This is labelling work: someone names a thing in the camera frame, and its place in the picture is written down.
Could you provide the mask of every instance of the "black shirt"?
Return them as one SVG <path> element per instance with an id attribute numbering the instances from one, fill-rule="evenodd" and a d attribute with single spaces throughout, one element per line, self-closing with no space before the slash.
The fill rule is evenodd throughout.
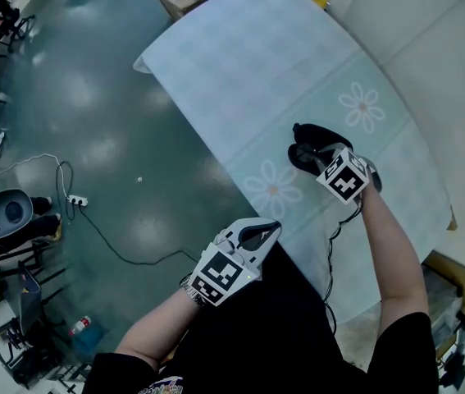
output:
<path id="1" fill-rule="evenodd" d="M 278 267 L 294 266 L 286 261 Z M 84 394 L 438 391 L 426 314 L 388 327 L 364 373 L 343 360 L 321 298 L 301 274 L 290 286 L 274 276 L 203 308 L 160 375 L 133 356 L 97 355 Z"/>

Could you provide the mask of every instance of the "floor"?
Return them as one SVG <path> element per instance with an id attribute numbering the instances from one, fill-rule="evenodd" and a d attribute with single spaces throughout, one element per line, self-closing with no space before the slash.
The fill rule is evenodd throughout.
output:
<path id="1" fill-rule="evenodd" d="M 31 13 L 30 36 L 0 62 L 9 101 L 0 169 L 41 153 L 70 162 L 71 193 L 88 198 L 85 212 L 134 261 L 179 249 L 197 258 L 222 228 L 254 215 L 154 77 L 132 69 L 170 24 L 158 0 L 34 0 Z M 0 175 L 0 189 L 55 199 L 56 166 L 48 157 L 24 163 Z M 112 350 L 194 262 L 178 254 L 152 267 L 123 263 L 75 212 L 45 256 L 48 273 L 68 267 L 52 283 L 66 290 L 49 306 L 69 324 L 89 315 L 107 331 L 101 350 Z"/>

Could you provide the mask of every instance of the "flower pattern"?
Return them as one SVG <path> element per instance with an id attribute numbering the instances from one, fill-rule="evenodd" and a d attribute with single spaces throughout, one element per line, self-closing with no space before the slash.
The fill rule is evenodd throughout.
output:
<path id="1" fill-rule="evenodd" d="M 366 94 L 363 94 L 363 88 L 358 82 L 353 82 L 350 89 L 353 92 L 352 95 L 341 94 L 338 97 L 344 107 L 352 108 L 345 117 L 345 124 L 354 127 L 361 120 L 363 129 L 370 135 L 374 132 L 374 121 L 385 120 L 385 113 L 376 106 L 378 92 L 371 89 Z"/>
<path id="2" fill-rule="evenodd" d="M 271 218 L 279 220 L 285 216 L 285 203 L 298 203 L 303 198 L 301 190 L 292 186 L 298 175 L 294 167 L 285 167 L 280 174 L 270 160 L 264 160 L 261 165 L 261 178 L 248 176 L 244 180 L 247 191 L 256 193 L 250 204 L 261 212 L 269 208 Z"/>

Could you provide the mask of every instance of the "table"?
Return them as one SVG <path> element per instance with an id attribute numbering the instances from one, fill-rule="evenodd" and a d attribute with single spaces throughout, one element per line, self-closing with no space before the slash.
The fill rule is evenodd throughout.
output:
<path id="1" fill-rule="evenodd" d="M 138 58 L 314 287 L 328 284 L 327 240 L 345 207 L 293 168 L 295 122 L 329 128 L 371 159 L 382 196 L 422 261 L 444 237 L 451 209 L 425 140 L 376 64 L 310 0 L 210 0 Z M 333 249 L 329 304 L 342 323 L 380 299 L 361 218 Z"/>

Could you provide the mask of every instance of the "wire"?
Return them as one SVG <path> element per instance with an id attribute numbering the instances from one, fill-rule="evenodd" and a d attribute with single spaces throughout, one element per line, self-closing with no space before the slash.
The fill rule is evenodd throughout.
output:
<path id="1" fill-rule="evenodd" d="M 101 238 L 103 239 L 103 241 L 105 242 L 105 244 L 107 244 L 108 248 L 110 248 L 110 250 L 112 250 L 112 252 L 121 260 L 121 261 L 124 261 L 125 263 L 128 263 L 128 264 L 132 264 L 134 266 L 155 266 L 156 264 L 160 263 L 161 261 L 165 260 L 165 259 L 169 259 L 170 257 L 173 257 L 174 255 L 176 254 L 184 254 L 186 255 L 189 259 L 191 259 L 192 261 L 194 261 L 195 263 L 198 263 L 198 260 L 193 258 L 191 255 L 188 255 L 187 253 L 185 253 L 183 250 L 177 250 L 177 251 L 174 251 L 172 253 L 169 253 L 168 255 L 165 255 L 164 257 L 161 257 L 159 260 L 156 260 L 156 261 L 142 261 L 142 262 L 138 262 L 138 261 L 132 261 L 130 259 L 126 259 L 124 258 L 121 254 L 119 254 L 116 249 L 112 246 L 112 244 L 110 244 L 110 242 L 108 242 L 108 239 L 103 235 L 103 233 L 99 230 L 99 228 L 95 225 L 95 223 L 92 222 L 92 219 L 90 219 L 86 213 L 83 211 L 82 209 L 82 206 L 79 206 L 79 211 L 80 213 L 84 216 L 84 218 L 90 223 L 90 225 L 92 225 L 93 229 L 95 229 L 97 231 L 97 233 L 99 234 L 99 236 L 101 236 Z"/>
<path id="2" fill-rule="evenodd" d="M 338 325 L 336 323 L 336 316 L 334 315 L 334 311 L 327 303 L 329 296 L 331 296 L 332 287 L 334 286 L 334 277 L 332 275 L 332 261 L 331 261 L 332 260 L 332 241 L 335 240 L 338 236 L 340 236 L 341 228 L 347 223 L 349 223 L 351 220 L 353 220 L 355 217 L 357 217 L 362 212 L 362 209 L 363 209 L 363 197 L 360 197 L 358 207 L 356 208 L 354 213 L 351 214 L 345 220 L 338 222 L 338 227 L 336 228 L 336 230 L 332 233 L 331 237 L 329 238 L 329 249 L 328 249 L 328 255 L 327 255 L 327 261 L 329 263 L 329 286 L 327 287 L 325 297 L 323 298 L 323 304 L 325 304 L 325 307 L 329 310 L 329 312 L 331 312 L 332 323 L 334 324 L 334 329 L 332 330 L 332 334 L 334 335 L 336 334 Z"/>
<path id="3" fill-rule="evenodd" d="M 11 169 L 13 169 L 14 167 L 17 167 L 19 165 L 22 165 L 23 163 L 27 163 L 27 162 L 30 162 L 30 161 L 33 161 L 34 159 L 39 159 L 39 158 L 42 158 L 44 156 L 48 156 L 50 158 L 54 158 L 57 162 L 57 167 L 61 170 L 61 178 L 62 178 L 62 193 L 65 195 L 65 199 L 68 199 L 68 194 L 66 193 L 66 190 L 65 190 L 65 174 L 64 172 L 62 171 L 62 167 L 61 167 L 61 164 L 59 163 L 59 159 L 57 159 L 57 156 L 53 155 L 53 154 L 50 154 L 50 153 L 43 153 L 43 154 L 40 154 L 38 156 L 32 156 L 31 158 L 28 158 L 28 159 L 25 159 L 24 161 L 20 161 L 20 162 L 15 162 L 13 165 L 11 165 L 9 168 L 7 169 L 3 169 L 2 171 L 0 171 L 0 175 L 3 174 L 4 172 L 8 172 L 10 171 Z"/>
<path id="4" fill-rule="evenodd" d="M 61 205 L 61 195 L 59 194 L 59 169 L 61 169 L 62 171 L 62 165 L 68 165 L 68 167 L 70 168 L 70 172 L 71 172 L 71 176 L 70 176 L 70 184 L 68 185 L 68 191 L 67 193 L 70 194 L 71 193 L 71 186 L 74 182 L 74 168 L 71 167 L 70 163 L 68 161 L 62 161 L 61 163 L 59 163 L 59 165 L 57 165 L 57 168 L 55 170 L 55 191 L 57 192 L 57 205 L 59 206 L 59 211 L 61 212 L 61 215 L 62 215 L 62 205 Z M 67 203 L 68 199 L 65 200 L 65 212 L 66 212 L 66 217 L 68 218 L 68 220 L 70 222 L 72 222 L 74 219 L 75 219 L 75 206 L 73 203 L 71 203 L 71 210 L 73 212 L 73 216 L 70 216 L 69 212 L 68 212 L 68 203 Z"/>

